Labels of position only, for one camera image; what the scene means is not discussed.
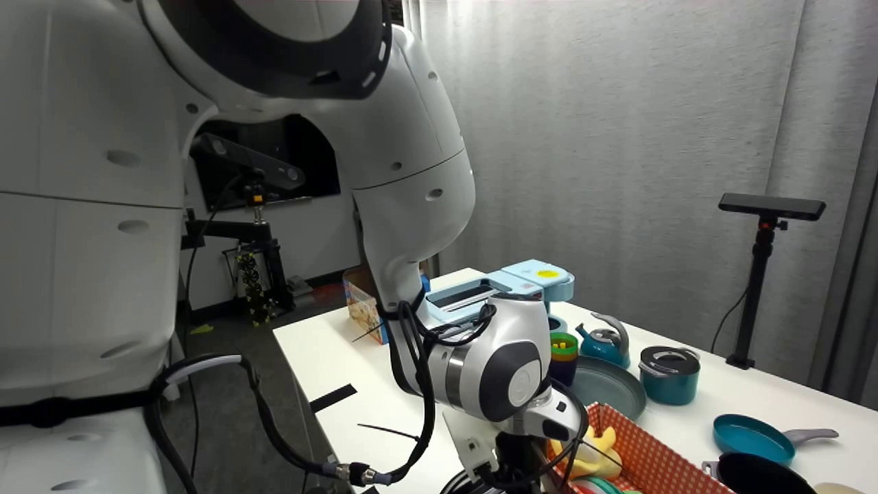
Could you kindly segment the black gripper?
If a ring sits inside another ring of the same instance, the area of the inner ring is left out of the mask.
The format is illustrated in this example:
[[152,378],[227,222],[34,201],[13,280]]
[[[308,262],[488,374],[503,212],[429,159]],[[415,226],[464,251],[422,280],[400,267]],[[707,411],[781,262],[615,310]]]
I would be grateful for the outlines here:
[[571,443],[559,454],[545,451],[545,440],[533,436],[497,436],[500,468],[484,478],[497,494],[540,494],[543,478],[571,459]]

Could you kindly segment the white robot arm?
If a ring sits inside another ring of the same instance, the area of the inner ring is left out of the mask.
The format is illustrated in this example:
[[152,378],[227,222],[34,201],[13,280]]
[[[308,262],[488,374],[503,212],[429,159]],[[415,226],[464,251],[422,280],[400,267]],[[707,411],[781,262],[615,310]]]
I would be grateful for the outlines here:
[[585,406],[549,377],[549,310],[497,295],[429,326],[422,262],[475,210],[464,137],[389,0],[0,0],[3,494],[164,494],[185,465],[157,406],[169,360],[185,170],[298,189],[250,123],[311,122],[352,189],[389,365],[422,406],[577,447]]

